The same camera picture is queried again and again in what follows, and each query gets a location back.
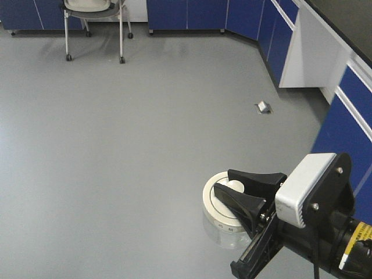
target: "small white object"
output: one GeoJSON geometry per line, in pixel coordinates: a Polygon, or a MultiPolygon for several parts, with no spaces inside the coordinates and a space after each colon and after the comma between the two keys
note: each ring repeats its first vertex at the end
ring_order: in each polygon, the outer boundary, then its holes
{"type": "Polygon", "coordinates": [[[237,180],[228,180],[227,171],[216,174],[205,184],[203,189],[204,213],[216,227],[230,233],[245,231],[239,220],[219,199],[214,195],[214,184],[219,183],[230,187],[240,193],[244,192],[244,185],[237,180]]]}
{"type": "Polygon", "coordinates": [[[261,101],[257,104],[258,109],[260,110],[261,113],[267,113],[270,111],[270,106],[268,103],[265,101],[261,101]]]}
{"type": "Polygon", "coordinates": [[[335,153],[315,153],[303,158],[275,195],[280,220],[298,228],[306,227],[303,203],[335,157],[335,153]]]}

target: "screw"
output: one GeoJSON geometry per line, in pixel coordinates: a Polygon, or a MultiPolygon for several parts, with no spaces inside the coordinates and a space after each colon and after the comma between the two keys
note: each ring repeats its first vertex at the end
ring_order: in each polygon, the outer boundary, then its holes
{"type": "Polygon", "coordinates": [[[266,216],[264,213],[262,213],[260,215],[260,220],[261,220],[261,222],[267,223],[270,220],[270,217],[269,216],[266,216]]]}
{"type": "Polygon", "coordinates": [[[319,210],[319,203],[312,203],[312,209],[314,209],[315,211],[318,211],[319,210]]]}

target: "white round object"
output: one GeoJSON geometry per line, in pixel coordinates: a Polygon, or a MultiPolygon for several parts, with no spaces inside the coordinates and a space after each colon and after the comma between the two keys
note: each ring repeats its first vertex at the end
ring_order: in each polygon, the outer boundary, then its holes
{"type": "Polygon", "coordinates": [[[219,183],[230,187],[240,193],[244,192],[244,185],[238,180],[228,180],[227,171],[216,174],[205,184],[203,189],[203,203],[206,217],[221,230],[230,233],[244,231],[243,226],[226,205],[214,195],[214,184],[219,183]]]}

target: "cabinet door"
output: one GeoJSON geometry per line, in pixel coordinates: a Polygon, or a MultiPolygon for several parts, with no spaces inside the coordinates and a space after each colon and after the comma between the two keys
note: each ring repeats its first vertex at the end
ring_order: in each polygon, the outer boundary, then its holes
{"type": "Polygon", "coordinates": [[[278,15],[274,27],[269,58],[267,60],[278,84],[280,83],[281,75],[283,73],[292,33],[293,31],[287,22],[281,15],[278,15]]]}
{"type": "Polygon", "coordinates": [[[350,67],[346,68],[340,87],[368,125],[372,127],[371,89],[365,85],[350,67]]]}
{"type": "MultiPolygon", "coordinates": [[[[44,29],[65,29],[63,10],[59,7],[60,0],[35,0],[44,29]]],[[[69,18],[70,29],[82,29],[81,20],[76,17],[69,18]]]]}
{"type": "Polygon", "coordinates": [[[271,39],[274,32],[276,18],[279,13],[271,0],[265,0],[262,12],[261,26],[258,35],[258,43],[265,60],[269,55],[271,39]]]}
{"type": "Polygon", "coordinates": [[[292,0],[280,0],[280,6],[293,24],[296,23],[298,7],[292,0]]]}
{"type": "Polygon", "coordinates": [[[33,0],[0,0],[0,19],[4,29],[42,29],[33,0]]]}
{"type": "Polygon", "coordinates": [[[256,40],[263,0],[230,0],[226,29],[256,40]]]}
{"type": "Polygon", "coordinates": [[[336,95],[320,129],[312,152],[346,152],[352,159],[352,188],[362,187],[372,164],[372,142],[336,95]]]}
{"type": "Polygon", "coordinates": [[[187,29],[224,29],[227,0],[188,0],[187,29]]]}
{"type": "Polygon", "coordinates": [[[149,29],[187,28],[187,0],[147,0],[149,29]]]}

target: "chair seat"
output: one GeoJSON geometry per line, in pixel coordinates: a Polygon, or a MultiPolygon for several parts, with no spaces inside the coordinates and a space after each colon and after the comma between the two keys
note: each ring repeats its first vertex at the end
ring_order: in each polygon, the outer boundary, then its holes
{"type": "Polygon", "coordinates": [[[70,16],[77,17],[79,19],[106,19],[108,17],[116,16],[119,14],[119,3],[115,3],[113,9],[103,10],[101,12],[77,12],[75,10],[67,10],[70,16]]]}
{"type": "Polygon", "coordinates": [[[64,0],[66,8],[76,12],[101,12],[107,10],[110,0],[64,0]]]}

